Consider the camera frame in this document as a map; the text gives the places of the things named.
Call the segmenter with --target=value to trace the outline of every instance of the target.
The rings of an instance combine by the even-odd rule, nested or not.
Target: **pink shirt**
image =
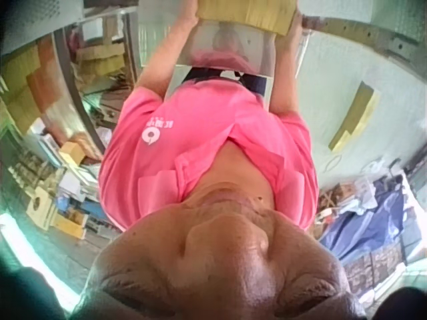
[[[264,174],[276,210],[307,229],[318,199],[310,134],[297,113],[278,117],[232,81],[186,83],[170,99],[137,88],[124,103],[101,166],[101,204],[128,229],[180,203],[232,139]]]

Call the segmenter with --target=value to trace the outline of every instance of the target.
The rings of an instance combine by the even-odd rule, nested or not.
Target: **blue cloth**
[[[343,264],[391,244],[403,230],[402,177],[374,182],[378,206],[359,216],[347,212],[325,231],[320,243]]]

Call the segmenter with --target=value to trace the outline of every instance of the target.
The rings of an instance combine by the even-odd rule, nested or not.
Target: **person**
[[[263,79],[211,69],[165,99],[196,11],[184,1],[124,103],[99,177],[124,233],[96,259],[72,319],[363,317],[339,261],[304,232],[318,184],[298,110],[301,14],[277,36],[266,111]]]

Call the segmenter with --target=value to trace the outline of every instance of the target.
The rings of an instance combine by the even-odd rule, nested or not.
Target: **light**
[[[4,239],[22,266],[32,267],[40,272],[54,290],[61,307],[67,312],[72,312],[79,302],[79,295],[59,280],[46,266],[10,214],[4,213],[0,215],[0,226]]]

